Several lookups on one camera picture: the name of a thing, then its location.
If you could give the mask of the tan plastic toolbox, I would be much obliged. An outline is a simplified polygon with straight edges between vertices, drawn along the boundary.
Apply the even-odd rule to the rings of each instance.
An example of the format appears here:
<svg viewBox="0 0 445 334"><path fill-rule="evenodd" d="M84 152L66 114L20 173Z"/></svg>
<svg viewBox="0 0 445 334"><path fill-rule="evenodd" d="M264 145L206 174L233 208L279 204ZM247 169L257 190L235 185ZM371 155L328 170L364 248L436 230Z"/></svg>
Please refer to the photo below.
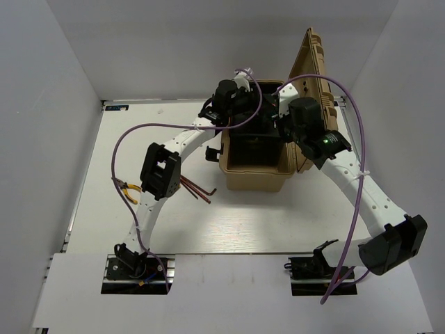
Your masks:
<svg viewBox="0 0 445 334"><path fill-rule="evenodd" d="M289 75L290 84L298 90L300 97L312 97L321 105L326 129L337 130L337 112L330 84L325 75L324 49L321 37L313 29L307 29L300 50ZM287 85L281 85L273 93ZM231 166L229 165L229 130L222 131L220 149L206 148L208 161L217 162L225 174L227 188L234 191L270 191L278 192L287 179L294 173L302 173L315 166L303 156L301 149L294 142L287 143L281 150L278 164L274 166Z"/></svg>

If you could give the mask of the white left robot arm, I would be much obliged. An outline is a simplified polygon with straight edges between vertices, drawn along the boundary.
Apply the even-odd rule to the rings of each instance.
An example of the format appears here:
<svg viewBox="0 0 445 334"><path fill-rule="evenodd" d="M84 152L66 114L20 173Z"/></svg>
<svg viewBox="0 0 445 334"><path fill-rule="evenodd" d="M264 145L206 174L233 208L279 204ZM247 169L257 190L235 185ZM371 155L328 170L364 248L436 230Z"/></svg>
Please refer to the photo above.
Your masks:
<svg viewBox="0 0 445 334"><path fill-rule="evenodd" d="M177 125L180 132L169 141L149 145L140 172L140 202L130 211L133 224L124 241L114 247L115 256L131 277L146 272L152 231L162 206L179 190L182 163L222 130L236 129L234 112L252 109L248 120L254 120L262 102L257 80L247 80L243 75L222 80L190 125Z"/></svg>

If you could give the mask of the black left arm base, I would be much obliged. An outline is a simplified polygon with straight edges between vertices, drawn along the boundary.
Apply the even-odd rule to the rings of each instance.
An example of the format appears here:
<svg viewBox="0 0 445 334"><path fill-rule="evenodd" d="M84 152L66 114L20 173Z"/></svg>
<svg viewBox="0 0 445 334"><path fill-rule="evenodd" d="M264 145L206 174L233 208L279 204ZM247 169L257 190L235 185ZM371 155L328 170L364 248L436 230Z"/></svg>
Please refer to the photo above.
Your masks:
<svg viewBox="0 0 445 334"><path fill-rule="evenodd" d="M160 257L161 263L147 253L127 248L125 243L114 246L114 254L107 259L104 277L108 280L161 281L173 278L172 258Z"/></svg>

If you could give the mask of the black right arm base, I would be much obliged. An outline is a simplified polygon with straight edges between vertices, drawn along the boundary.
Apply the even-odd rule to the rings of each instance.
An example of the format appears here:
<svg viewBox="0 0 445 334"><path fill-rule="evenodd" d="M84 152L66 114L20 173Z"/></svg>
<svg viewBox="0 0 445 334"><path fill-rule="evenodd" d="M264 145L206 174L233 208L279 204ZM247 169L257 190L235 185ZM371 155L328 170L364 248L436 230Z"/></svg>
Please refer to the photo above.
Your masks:
<svg viewBox="0 0 445 334"><path fill-rule="evenodd" d="M294 280L330 280L336 267L330 267L325 260L311 257L290 257L284 268Z"/></svg>

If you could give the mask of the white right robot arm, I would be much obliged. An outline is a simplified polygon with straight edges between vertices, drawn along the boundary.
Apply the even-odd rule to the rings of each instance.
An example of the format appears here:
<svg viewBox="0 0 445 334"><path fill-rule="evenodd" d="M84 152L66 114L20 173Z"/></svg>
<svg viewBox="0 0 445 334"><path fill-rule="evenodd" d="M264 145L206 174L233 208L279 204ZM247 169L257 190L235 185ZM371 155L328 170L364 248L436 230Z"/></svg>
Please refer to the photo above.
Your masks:
<svg viewBox="0 0 445 334"><path fill-rule="evenodd" d="M276 123L280 136L297 144L303 156L339 187L370 234L350 243L325 242L314 249L306 270L328 278L341 262L381 276L418 254L428 227L425 219L408 215L360 169L348 140L325 128L321 105L314 98L279 98Z"/></svg>

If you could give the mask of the black toolbox tray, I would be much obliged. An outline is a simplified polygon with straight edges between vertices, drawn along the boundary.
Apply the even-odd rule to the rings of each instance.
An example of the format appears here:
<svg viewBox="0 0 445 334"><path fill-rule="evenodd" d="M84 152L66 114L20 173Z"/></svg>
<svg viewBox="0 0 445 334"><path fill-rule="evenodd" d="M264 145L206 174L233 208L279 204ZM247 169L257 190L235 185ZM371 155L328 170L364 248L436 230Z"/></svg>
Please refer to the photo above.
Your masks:
<svg viewBox="0 0 445 334"><path fill-rule="evenodd" d="M235 97L229 123L229 165L274 166L278 164L284 141L275 124L278 101L274 92L278 81L251 84L248 93L240 90Z"/></svg>

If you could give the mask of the blue label sticker left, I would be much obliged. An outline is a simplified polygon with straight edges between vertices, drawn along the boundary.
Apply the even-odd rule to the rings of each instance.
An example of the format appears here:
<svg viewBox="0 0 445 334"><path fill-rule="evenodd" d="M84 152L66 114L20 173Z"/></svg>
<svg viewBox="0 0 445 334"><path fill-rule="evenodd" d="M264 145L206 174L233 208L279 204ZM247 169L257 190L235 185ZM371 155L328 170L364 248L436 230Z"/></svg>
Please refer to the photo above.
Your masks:
<svg viewBox="0 0 445 334"><path fill-rule="evenodd" d="M129 105L108 105L105 106L105 111L128 111Z"/></svg>

